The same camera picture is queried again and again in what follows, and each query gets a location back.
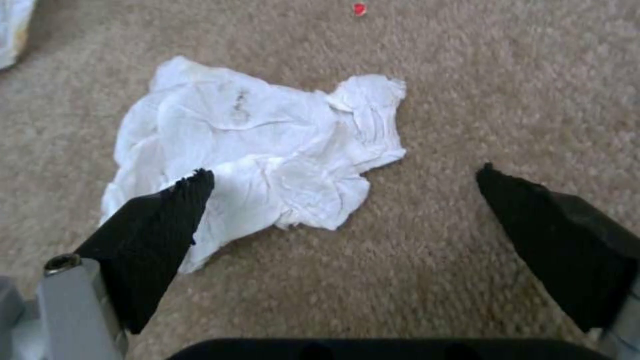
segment small red item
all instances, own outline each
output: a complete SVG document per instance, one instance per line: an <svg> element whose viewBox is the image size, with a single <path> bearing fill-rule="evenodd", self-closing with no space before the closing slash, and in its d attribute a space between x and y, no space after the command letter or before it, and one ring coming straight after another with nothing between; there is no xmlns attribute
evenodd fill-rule
<svg viewBox="0 0 640 360"><path fill-rule="evenodd" d="M356 16L360 17L367 13L367 5L364 3L355 3L353 5L353 12Z"/></svg>

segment stain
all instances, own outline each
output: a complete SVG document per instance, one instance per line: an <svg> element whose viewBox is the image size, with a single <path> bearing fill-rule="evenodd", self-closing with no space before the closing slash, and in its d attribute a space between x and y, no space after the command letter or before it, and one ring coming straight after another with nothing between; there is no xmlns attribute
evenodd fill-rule
<svg viewBox="0 0 640 360"><path fill-rule="evenodd" d="M29 37L29 22L25 22L20 25L20 27L16 30L13 38L13 50L15 51L16 56L22 53L24 47L27 44L27 39Z"/></svg>
<svg viewBox="0 0 640 360"><path fill-rule="evenodd" d="M240 89L240 93L236 98L236 104L234 105L234 112L231 115L234 119L241 122L248 122L250 115L244 107L246 106L246 97L249 95L249 91Z"/></svg>

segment black foam cover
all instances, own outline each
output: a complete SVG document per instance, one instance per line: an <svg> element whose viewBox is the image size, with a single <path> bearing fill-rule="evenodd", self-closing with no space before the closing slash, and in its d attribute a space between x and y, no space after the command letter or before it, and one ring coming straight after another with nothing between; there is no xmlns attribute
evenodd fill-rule
<svg viewBox="0 0 640 360"><path fill-rule="evenodd" d="M77 250L97 260L120 321L139 334L193 243L214 188L197 170L172 188L127 202Z"/></svg>
<svg viewBox="0 0 640 360"><path fill-rule="evenodd" d="M491 164L477 173L518 255L583 331L615 319L635 279L640 240L585 200Z"/></svg>

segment carpet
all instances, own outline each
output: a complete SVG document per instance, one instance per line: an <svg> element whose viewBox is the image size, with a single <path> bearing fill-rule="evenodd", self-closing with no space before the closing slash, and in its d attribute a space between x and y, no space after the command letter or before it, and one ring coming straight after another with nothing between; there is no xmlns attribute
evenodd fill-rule
<svg viewBox="0 0 640 360"><path fill-rule="evenodd" d="M181 54L270 83L404 79L408 154L338 231L269 229L172 284L130 359L228 337L585 336L519 260L474 172L578 193L640 233L634 0L42 0L0 72L0 274L27 296L97 226L125 112Z"/></svg>

